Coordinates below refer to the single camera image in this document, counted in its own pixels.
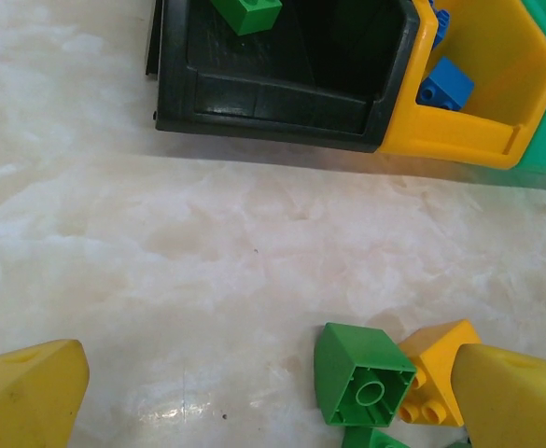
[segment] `white marble surface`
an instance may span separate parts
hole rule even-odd
[[[72,447],[338,447],[329,320],[546,357],[546,177],[157,133],[150,9],[0,0],[0,353],[83,342]]]

